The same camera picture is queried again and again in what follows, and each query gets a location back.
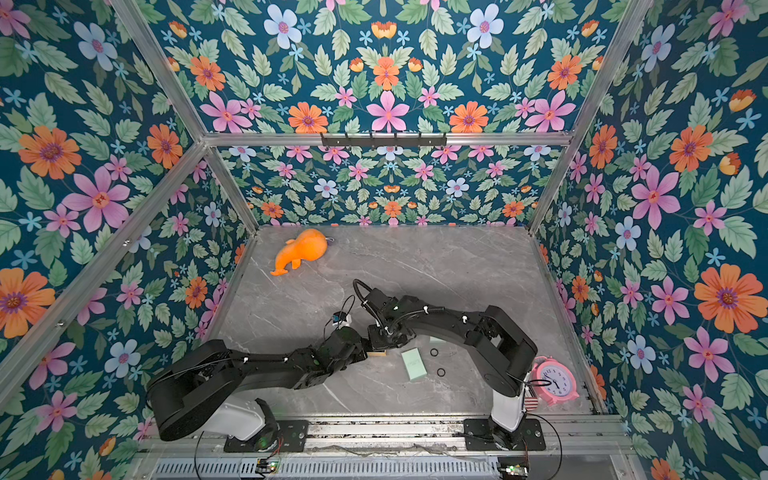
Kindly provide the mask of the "mint box lid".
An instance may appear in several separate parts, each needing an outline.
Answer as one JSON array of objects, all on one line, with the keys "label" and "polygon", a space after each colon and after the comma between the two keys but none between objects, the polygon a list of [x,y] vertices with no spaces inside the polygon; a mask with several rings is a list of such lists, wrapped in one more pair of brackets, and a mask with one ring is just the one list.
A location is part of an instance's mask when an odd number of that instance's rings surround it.
[{"label": "mint box lid", "polygon": [[403,351],[401,358],[410,381],[421,379],[428,374],[418,348]]}]

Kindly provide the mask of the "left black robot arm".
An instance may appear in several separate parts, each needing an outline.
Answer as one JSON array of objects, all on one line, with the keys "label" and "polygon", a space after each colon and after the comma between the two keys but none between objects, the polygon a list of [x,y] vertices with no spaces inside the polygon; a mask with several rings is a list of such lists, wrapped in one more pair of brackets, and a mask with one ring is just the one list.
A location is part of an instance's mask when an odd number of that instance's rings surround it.
[{"label": "left black robot arm", "polygon": [[160,438],[175,441],[200,429],[235,393],[314,387],[366,360],[370,351],[370,341],[350,327],[335,330],[315,346],[285,354],[241,352],[214,339],[155,375],[146,399]]}]

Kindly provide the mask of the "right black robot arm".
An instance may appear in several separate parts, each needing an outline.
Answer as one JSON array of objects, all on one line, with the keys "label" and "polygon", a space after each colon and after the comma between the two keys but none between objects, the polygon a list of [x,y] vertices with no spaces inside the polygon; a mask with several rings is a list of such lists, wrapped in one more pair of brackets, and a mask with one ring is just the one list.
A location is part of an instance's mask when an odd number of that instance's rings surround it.
[{"label": "right black robot arm", "polygon": [[373,350],[400,348],[419,335],[463,347],[493,390],[490,422],[508,433],[518,430],[538,347],[505,311],[493,305],[483,311],[453,310],[414,296],[391,297],[379,289],[357,297],[375,320],[368,328]]}]

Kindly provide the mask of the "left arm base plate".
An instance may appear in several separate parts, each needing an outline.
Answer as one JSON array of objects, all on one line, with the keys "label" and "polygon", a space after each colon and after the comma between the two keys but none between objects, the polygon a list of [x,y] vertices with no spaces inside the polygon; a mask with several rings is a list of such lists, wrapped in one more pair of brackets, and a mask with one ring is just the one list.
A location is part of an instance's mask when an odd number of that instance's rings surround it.
[{"label": "left arm base plate", "polygon": [[308,439],[309,422],[306,420],[278,420],[267,425],[249,440],[228,437],[225,453],[300,453]]}]

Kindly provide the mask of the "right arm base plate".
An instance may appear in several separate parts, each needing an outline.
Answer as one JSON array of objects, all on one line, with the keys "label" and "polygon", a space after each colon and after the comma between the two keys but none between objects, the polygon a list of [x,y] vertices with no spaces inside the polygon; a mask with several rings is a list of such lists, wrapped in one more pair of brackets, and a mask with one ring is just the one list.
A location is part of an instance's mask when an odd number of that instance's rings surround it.
[{"label": "right arm base plate", "polygon": [[488,419],[465,419],[461,436],[469,451],[544,451],[546,442],[541,424],[535,419],[523,419],[514,431],[505,430]]}]

